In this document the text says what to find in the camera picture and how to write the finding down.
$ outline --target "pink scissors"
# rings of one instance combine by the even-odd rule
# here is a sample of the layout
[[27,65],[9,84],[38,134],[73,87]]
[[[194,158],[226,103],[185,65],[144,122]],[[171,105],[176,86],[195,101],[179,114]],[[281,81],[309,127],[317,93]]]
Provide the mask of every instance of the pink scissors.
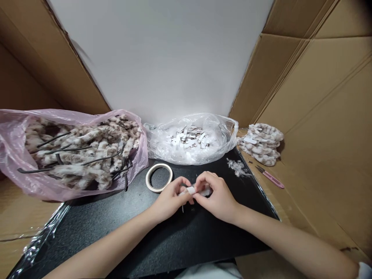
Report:
[[267,178],[269,178],[271,180],[271,182],[273,182],[276,186],[278,186],[279,188],[281,189],[284,189],[284,185],[279,182],[278,180],[276,180],[274,178],[274,176],[272,176],[271,174],[269,174],[267,171],[265,171],[263,168],[261,168],[259,165],[256,166],[256,168],[264,175],[266,176]]

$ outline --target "sleeve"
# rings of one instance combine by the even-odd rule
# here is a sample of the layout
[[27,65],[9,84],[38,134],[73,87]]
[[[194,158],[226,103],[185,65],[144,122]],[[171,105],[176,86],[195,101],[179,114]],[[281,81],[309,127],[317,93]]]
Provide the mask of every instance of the sleeve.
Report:
[[372,268],[369,265],[360,262],[359,275],[357,279],[372,279]]
[[176,279],[243,279],[233,263],[202,264],[189,267]]

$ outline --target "black tabletop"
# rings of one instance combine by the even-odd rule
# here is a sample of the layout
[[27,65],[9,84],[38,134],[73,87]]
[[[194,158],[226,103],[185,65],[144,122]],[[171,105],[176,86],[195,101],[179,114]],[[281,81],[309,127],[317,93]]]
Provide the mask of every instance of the black tabletop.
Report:
[[[223,177],[236,200],[267,216],[277,218],[253,177],[236,177],[226,158],[243,160],[236,148],[216,162],[201,166],[167,163],[174,177],[184,176],[194,183],[203,171]],[[150,164],[163,161],[156,160]],[[128,191],[90,196],[74,201],[38,253],[34,265],[20,278],[42,278],[78,251],[99,240],[148,208],[158,197],[145,183],[148,169],[138,174]],[[152,185],[160,188],[168,178],[165,169],[155,171]],[[140,277],[182,269],[269,249],[246,231],[224,223],[199,204],[184,206],[174,216],[150,231],[137,247],[111,272],[108,278]]]

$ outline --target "person's left hand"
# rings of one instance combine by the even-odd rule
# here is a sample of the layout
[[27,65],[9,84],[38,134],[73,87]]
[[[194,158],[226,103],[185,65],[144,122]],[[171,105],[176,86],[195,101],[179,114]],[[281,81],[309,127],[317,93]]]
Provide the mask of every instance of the person's left hand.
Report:
[[185,205],[187,201],[193,199],[186,188],[181,186],[181,183],[186,184],[188,187],[191,186],[187,178],[182,176],[176,178],[164,188],[153,205],[148,209],[152,214],[152,218],[154,218],[157,223],[167,220],[170,216],[175,214],[182,205]]

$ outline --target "plush material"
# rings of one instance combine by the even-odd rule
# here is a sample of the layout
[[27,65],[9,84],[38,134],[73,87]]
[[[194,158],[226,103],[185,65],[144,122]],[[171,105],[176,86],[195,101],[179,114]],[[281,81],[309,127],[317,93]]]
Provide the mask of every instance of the plush material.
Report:
[[[44,144],[58,135],[63,136]],[[53,168],[46,174],[61,179],[62,184],[86,189],[96,181],[99,190],[106,190],[114,174],[125,169],[131,150],[139,147],[140,135],[139,125],[125,115],[112,117],[98,126],[70,126],[39,118],[26,129],[25,145],[38,167]],[[92,162],[111,156],[114,157]]]
[[268,124],[257,123],[249,125],[247,135],[238,138],[241,150],[251,155],[266,166],[274,166],[280,153],[276,148],[284,139],[284,134]]

